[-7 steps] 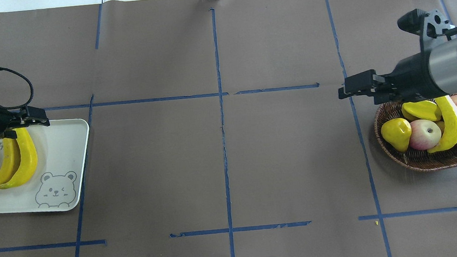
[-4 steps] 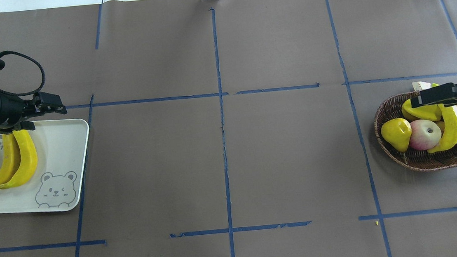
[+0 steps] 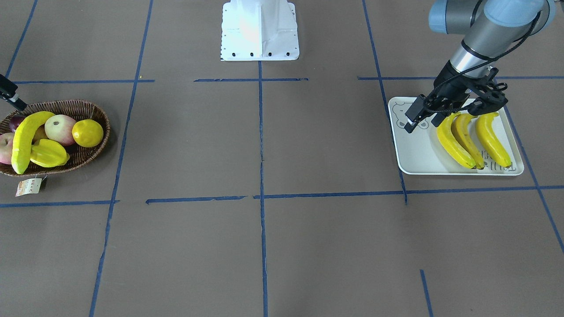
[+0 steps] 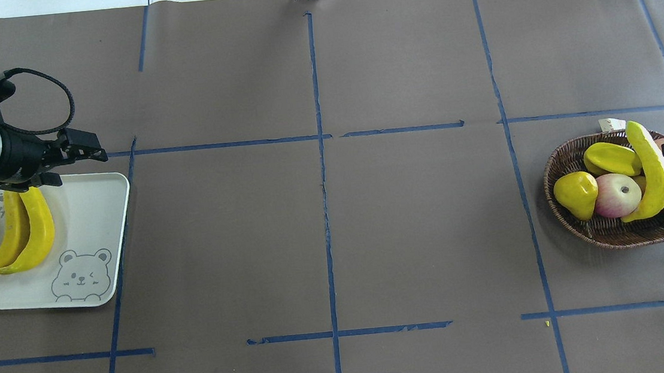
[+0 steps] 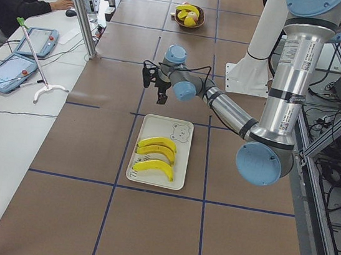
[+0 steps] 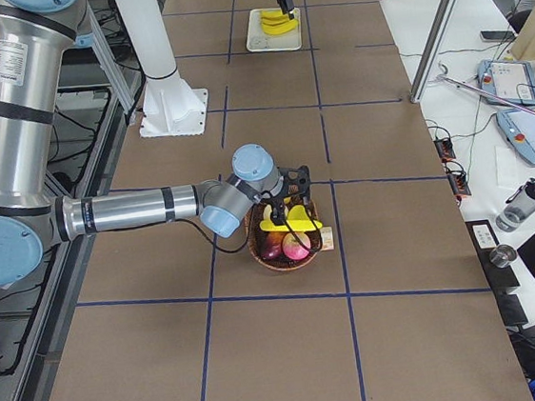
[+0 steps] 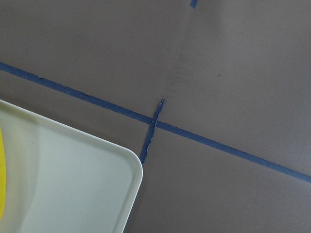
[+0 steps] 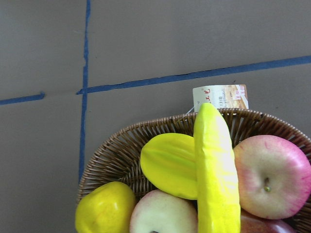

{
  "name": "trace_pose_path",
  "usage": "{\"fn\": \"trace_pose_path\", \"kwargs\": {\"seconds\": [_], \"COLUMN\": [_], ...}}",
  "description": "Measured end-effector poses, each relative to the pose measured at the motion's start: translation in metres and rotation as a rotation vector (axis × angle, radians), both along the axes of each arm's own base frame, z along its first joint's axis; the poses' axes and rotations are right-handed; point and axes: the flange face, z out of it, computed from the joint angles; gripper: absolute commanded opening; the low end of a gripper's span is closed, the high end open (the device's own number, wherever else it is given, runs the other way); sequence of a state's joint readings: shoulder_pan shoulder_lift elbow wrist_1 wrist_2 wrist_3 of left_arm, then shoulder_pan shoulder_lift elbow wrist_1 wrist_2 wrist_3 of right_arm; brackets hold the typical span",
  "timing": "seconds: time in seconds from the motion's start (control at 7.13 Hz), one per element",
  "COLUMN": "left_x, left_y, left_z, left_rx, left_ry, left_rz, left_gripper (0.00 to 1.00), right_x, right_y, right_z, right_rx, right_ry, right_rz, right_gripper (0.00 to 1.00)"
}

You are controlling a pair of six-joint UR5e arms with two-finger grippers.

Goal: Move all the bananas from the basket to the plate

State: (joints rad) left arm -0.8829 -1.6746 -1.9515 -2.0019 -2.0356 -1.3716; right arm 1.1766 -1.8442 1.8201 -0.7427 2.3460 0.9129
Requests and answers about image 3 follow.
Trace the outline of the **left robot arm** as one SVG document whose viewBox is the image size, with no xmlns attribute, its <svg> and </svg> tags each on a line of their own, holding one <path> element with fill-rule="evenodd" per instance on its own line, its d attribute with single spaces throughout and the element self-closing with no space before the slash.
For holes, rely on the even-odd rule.
<svg viewBox="0 0 564 317">
<path fill-rule="evenodd" d="M 504 84 L 496 84 L 494 67 L 554 17 L 551 0 L 437 0 L 429 12 L 433 32 L 463 34 L 455 54 L 427 96 L 417 96 L 405 115 L 411 133 L 428 117 L 438 127 L 450 114 L 493 114 L 506 105 Z M 292 59 L 297 46 L 294 5 L 286 0 L 232 0 L 223 6 L 223 60 Z"/>
</svg>

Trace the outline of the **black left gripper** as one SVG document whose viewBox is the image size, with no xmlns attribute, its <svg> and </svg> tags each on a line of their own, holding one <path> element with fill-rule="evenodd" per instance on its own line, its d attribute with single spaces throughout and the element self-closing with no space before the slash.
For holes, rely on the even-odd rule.
<svg viewBox="0 0 564 317">
<path fill-rule="evenodd" d="M 488 68 L 488 74 L 473 78 L 459 74 L 451 62 L 447 62 L 434 81 L 433 91 L 425 98 L 425 117 L 434 116 L 432 123 L 437 127 L 453 112 L 466 110 L 471 115 L 481 116 L 505 107 L 509 102 L 504 93 L 507 84 L 497 84 L 495 76 L 499 70 Z M 471 93 L 477 98 L 465 109 L 463 105 Z"/>
</svg>

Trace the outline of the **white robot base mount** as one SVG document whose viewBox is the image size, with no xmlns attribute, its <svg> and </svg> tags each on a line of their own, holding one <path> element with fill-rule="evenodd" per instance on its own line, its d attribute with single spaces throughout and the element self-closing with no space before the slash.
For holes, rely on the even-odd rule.
<svg viewBox="0 0 564 317">
<path fill-rule="evenodd" d="M 222 8 L 220 60 L 290 61 L 300 56 L 296 7 L 287 0 L 230 0 Z"/>
</svg>

